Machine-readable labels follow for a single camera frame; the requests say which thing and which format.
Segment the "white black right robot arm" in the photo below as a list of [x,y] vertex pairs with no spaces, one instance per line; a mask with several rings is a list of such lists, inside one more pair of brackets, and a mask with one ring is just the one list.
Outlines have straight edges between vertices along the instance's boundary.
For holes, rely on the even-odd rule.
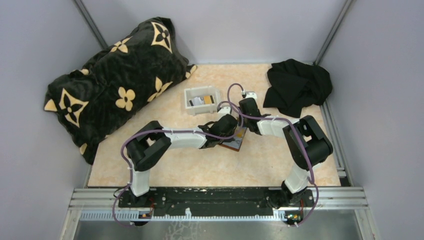
[[301,201],[308,184],[315,183],[315,169],[333,153],[333,146],[311,115],[289,120],[261,114],[254,98],[239,101],[244,125],[261,136],[274,136],[286,140],[294,161],[288,177],[281,184],[281,203],[295,206]]

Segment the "white plastic card box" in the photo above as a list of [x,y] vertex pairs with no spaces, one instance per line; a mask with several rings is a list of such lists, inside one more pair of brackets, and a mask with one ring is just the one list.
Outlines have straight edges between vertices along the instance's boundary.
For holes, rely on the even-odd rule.
[[184,108],[189,115],[213,114],[221,102],[220,91],[214,86],[201,86],[184,89]]

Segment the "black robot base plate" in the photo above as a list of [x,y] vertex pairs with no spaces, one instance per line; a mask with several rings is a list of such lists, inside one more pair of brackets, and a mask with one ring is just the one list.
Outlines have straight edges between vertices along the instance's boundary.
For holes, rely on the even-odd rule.
[[271,216],[283,207],[312,207],[313,193],[306,189],[300,202],[280,205],[281,187],[152,187],[142,206],[155,217],[182,216],[189,209],[194,217],[249,217]]

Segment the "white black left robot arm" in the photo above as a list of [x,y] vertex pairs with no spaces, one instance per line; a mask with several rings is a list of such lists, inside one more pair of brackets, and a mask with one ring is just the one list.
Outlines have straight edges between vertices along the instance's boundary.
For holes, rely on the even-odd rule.
[[150,200],[150,169],[166,151],[172,149],[213,148],[233,140],[238,120],[230,114],[217,121],[187,129],[163,127],[157,120],[149,122],[123,144],[131,169],[130,187],[119,198],[120,207],[144,207]]

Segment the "brown leather card holder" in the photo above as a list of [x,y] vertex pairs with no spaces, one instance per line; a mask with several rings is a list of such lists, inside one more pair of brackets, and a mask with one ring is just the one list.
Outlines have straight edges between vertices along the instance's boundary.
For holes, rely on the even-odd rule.
[[248,128],[247,127],[240,127],[238,126],[235,129],[235,133],[236,135],[232,138],[231,141],[225,141],[223,143],[220,144],[221,147],[239,152],[244,140],[244,137],[246,135]]

